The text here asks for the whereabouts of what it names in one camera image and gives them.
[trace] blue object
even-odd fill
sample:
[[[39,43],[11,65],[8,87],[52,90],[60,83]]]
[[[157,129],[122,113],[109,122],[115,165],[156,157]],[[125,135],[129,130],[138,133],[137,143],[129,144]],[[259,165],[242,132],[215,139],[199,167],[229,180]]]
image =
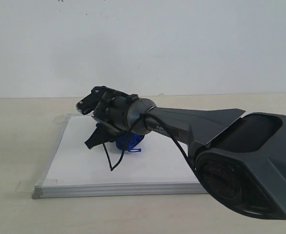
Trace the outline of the blue object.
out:
[[[128,134],[125,134],[115,141],[115,145],[117,146],[118,149],[123,150],[123,147],[124,147],[125,142],[127,140],[127,136],[128,136]],[[128,142],[128,145],[127,145],[127,148],[125,149],[125,151],[141,152],[142,149],[134,149],[134,147],[136,145],[138,145],[143,139],[144,139],[144,135],[130,133],[130,139],[129,139],[129,142]]]

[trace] white wall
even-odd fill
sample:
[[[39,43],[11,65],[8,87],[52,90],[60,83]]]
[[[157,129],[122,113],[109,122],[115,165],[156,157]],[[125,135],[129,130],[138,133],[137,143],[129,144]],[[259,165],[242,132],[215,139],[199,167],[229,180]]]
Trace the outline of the white wall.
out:
[[[286,0],[0,0],[0,98],[286,92]]]

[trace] table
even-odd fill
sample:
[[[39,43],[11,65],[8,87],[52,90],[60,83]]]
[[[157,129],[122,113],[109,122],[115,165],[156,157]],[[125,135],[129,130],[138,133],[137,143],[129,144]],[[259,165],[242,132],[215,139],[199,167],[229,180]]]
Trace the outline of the table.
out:
[[[158,106],[286,115],[286,94],[149,97]],[[0,234],[286,233],[286,221],[236,214],[210,195],[32,200],[60,123],[80,98],[0,99]]]

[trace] robotic arm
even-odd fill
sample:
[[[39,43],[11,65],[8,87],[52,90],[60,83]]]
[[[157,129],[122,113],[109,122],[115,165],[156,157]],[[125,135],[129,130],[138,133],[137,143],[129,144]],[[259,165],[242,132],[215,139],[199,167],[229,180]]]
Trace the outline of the robotic arm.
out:
[[[94,87],[76,108],[83,115],[93,112],[98,122],[85,142],[89,149],[131,132],[157,132],[173,140],[201,185],[228,209],[286,220],[286,116],[161,108],[106,86]],[[179,142],[187,145],[187,152]],[[113,167],[108,157],[111,170],[124,150]]]

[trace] whiteboard frame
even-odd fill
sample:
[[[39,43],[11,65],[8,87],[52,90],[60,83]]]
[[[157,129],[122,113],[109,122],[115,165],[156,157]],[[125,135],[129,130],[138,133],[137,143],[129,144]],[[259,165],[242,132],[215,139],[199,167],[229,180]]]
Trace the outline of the whiteboard frame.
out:
[[[137,182],[113,184],[88,184],[67,186],[43,186],[50,170],[63,134],[71,117],[81,114],[66,114],[55,147],[44,168],[41,178],[35,184],[31,198],[55,197],[86,197],[86,196],[116,196],[116,195],[172,195],[172,194],[206,194],[207,191],[198,181],[194,182]]]

